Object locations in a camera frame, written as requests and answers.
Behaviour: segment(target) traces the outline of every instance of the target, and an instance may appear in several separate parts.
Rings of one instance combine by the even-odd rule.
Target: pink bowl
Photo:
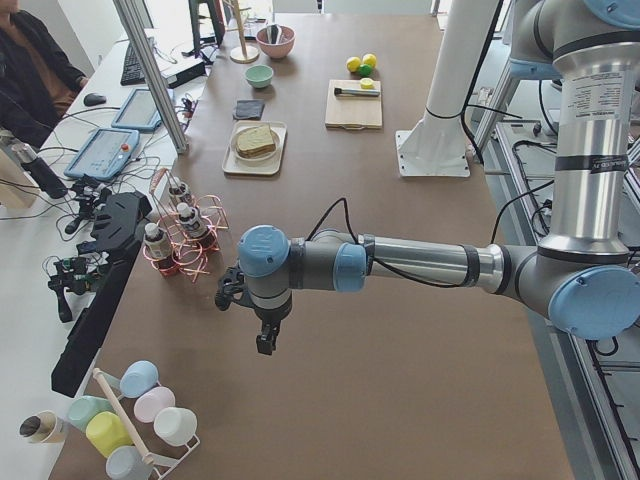
[[[271,58],[284,58],[293,48],[293,42],[296,39],[296,33],[289,27],[283,27],[280,43],[272,44],[267,43],[267,29],[263,28],[256,34],[256,41],[265,55]]]

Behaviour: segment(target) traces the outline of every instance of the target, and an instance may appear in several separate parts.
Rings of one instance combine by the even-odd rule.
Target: lemon
[[[357,72],[361,77],[368,77],[369,75],[371,75],[371,72],[373,72],[373,68],[371,67],[371,65],[363,63],[358,67]]]
[[[361,78],[360,79],[360,88],[365,90],[370,90],[374,87],[373,80],[370,78]]]
[[[364,63],[365,65],[369,65],[371,68],[376,68],[378,59],[373,53],[367,53],[362,57],[362,63]]]
[[[349,57],[347,59],[347,70],[351,73],[355,73],[361,64],[362,60],[360,60],[360,57]]]

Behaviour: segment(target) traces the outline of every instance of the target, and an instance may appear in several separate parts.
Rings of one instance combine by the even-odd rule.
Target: blue mug
[[[147,480],[153,465],[147,465],[136,447],[116,448],[107,459],[107,475],[112,480]]]
[[[120,379],[120,391],[127,398],[138,398],[158,384],[158,369],[147,361],[132,363]]]

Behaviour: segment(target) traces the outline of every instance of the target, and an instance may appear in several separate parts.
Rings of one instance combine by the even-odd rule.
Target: bread slice
[[[255,158],[265,153],[275,152],[276,144],[273,141],[269,125],[247,128],[241,131],[236,138],[238,155],[244,158]]]

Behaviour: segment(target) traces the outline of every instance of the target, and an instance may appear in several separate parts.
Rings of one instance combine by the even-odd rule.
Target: cutting board
[[[382,92],[380,82],[374,81],[373,85]],[[329,80],[327,113],[324,119],[327,127],[348,130],[382,128],[382,93],[378,97],[336,96],[333,93],[336,87],[360,89],[360,81]]]

